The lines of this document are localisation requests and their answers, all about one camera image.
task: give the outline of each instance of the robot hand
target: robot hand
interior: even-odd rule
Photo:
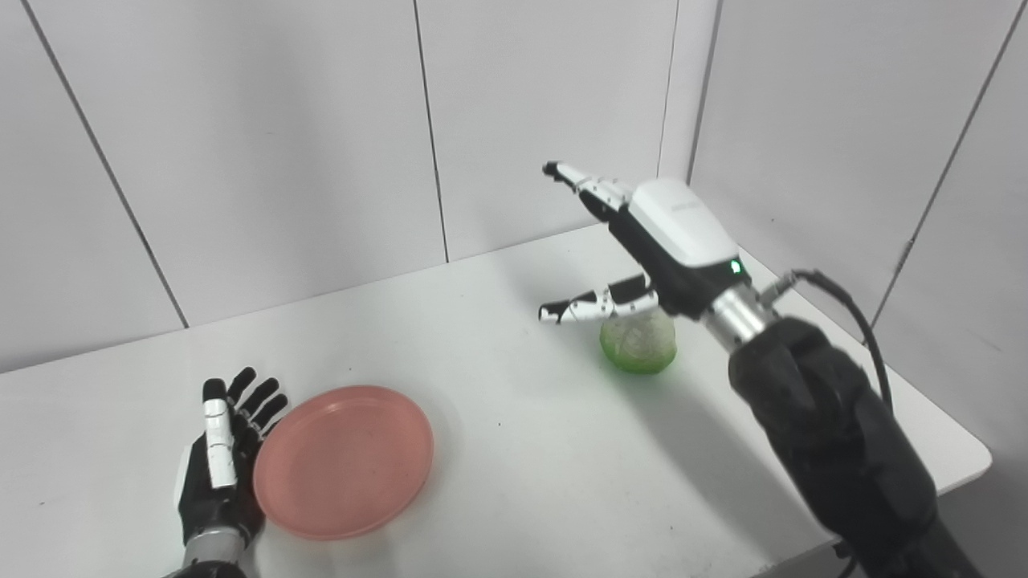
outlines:
[[[732,389],[807,505],[846,540],[869,576],[979,576],[938,516],[931,476],[865,371],[816,327],[773,309],[800,277],[840,298],[867,327],[888,399],[874,336],[844,290],[817,272],[794,272],[759,295],[738,246],[685,183],[658,179],[631,190],[561,162],[543,173],[608,223],[647,276],[547,303],[541,321],[631,315],[659,303],[668,315],[703,323],[730,353]]]
[[[646,270],[539,310],[544,322],[623,317],[657,305],[668,315],[701,321],[730,351],[774,321],[739,259],[739,246],[702,201],[675,180],[646,181],[630,189],[563,162],[543,174],[571,187]]]
[[[256,377],[247,367],[227,391],[221,380],[204,384],[207,428],[192,444],[179,499],[186,553],[178,576],[242,576],[234,565],[264,525],[253,469],[288,399],[276,395],[279,382],[271,377],[244,401]]]

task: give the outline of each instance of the black cable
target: black cable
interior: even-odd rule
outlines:
[[[846,568],[843,568],[842,573],[839,574],[839,578],[849,578],[853,574],[853,571],[855,570],[856,570],[856,558],[850,557],[849,563],[846,564]]]
[[[864,317],[860,308],[856,306],[853,297],[841,285],[832,281],[817,269],[796,269],[791,273],[797,279],[803,279],[838,299],[849,311],[849,314],[853,316],[853,319],[856,320],[856,324],[860,327],[860,333],[864,334],[864,340],[868,344],[868,351],[871,352],[871,360],[875,363],[875,373],[878,375],[878,389],[881,392],[882,401],[889,408],[889,412],[892,412],[892,388],[889,387],[889,376],[885,371],[885,361],[882,360],[882,352],[878,349],[878,339],[875,338],[875,333],[871,330],[871,324]]]

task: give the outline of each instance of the black arm sleeve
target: black arm sleeve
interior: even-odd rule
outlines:
[[[778,321],[732,354],[729,381],[868,576],[980,576],[939,518],[934,483],[900,425],[819,329]]]
[[[247,578],[238,566],[227,562],[191,564],[166,578]]]

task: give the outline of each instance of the white wall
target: white wall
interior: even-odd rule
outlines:
[[[450,258],[592,221],[547,160],[656,176],[675,0],[418,7]]]
[[[714,5],[31,1],[189,324],[440,264],[447,242],[461,258],[591,222],[542,176],[551,158],[631,181],[658,164],[684,174]],[[68,107],[36,64],[48,104]],[[96,162],[69,118],[79,160]],[[16,179],[85,182],[31,167]],[[23,279],[6,291],[36,291]],[[166,329],[148,323],[126,335]],[[19,351],[43,361],[118,340],[58,333]]]
[[[718,0],[680,0],[657,176],[686,180],[703,96]]]
[[[1028,576],[1028,19],[877,325],[892,364],[992,450],[943,513],[987,576]]]
[[[410,0],[33,0],[190,324],[444,262]]]
[[[180,329],[17,2],[0,78],[0,371]]]
[[[820,267],[871,316],[1017,4],[727,0],[693,187],[773,270]]]

